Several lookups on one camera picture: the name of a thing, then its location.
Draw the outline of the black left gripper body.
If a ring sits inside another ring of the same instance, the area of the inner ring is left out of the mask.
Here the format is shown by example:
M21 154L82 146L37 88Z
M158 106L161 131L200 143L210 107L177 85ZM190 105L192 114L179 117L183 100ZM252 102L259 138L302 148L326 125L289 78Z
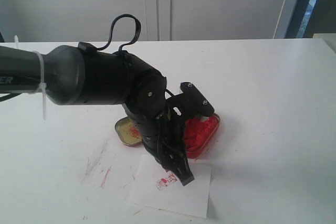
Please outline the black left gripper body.
M140 132L145 149L159 164L173 161L178 156L186 157L184 126L167 100L160 105L150 104L143 108L129 101L122 106Z

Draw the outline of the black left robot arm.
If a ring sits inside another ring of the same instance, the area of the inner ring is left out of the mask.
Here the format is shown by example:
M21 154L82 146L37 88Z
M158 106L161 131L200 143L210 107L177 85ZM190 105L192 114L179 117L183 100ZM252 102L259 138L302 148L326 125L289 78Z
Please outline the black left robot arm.
M2 101L41 93L57 105L121 105L145 149L187 185L194 175L166 84L157 69L125 50L108 54L83 42L45 55L1 47Z

